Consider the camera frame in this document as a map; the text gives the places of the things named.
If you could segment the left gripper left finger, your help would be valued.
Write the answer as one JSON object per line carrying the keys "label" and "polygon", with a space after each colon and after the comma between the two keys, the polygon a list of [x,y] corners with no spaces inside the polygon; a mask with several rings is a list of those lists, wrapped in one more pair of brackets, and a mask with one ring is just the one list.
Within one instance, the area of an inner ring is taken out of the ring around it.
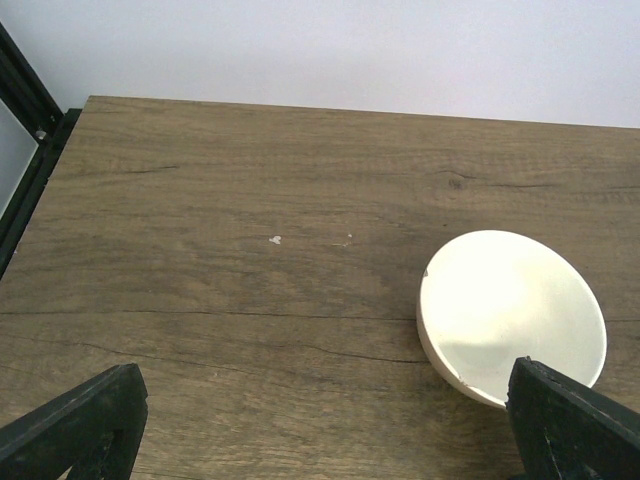
{"label": "left gripper left finger", "polygon": [[137,364],[115,365],[1,428],[3,479],[128,479],[148,417]]}

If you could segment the cream ceramic bowl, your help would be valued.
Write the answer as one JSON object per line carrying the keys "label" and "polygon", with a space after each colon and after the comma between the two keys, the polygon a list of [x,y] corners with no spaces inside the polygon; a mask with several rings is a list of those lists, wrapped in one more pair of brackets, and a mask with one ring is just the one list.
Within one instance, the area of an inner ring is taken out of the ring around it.
{"label": "cream ceramic bowl", "polygon": [[498,409],[520,357],[587,387],[605,364],[605,320],[588,283],[554,250],[513,232],[472,231],[444,244],[424,269],[416,319],[437,373]]}

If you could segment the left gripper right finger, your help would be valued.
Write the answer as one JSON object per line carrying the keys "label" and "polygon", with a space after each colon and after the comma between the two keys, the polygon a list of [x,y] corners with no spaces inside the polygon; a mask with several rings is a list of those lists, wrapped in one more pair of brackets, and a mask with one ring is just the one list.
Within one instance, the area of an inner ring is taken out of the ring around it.
{"label": "left gripper right finger", "polygon": [[515,360],[506,409],[519,479],[639,477],[639,414],[547,365]]}

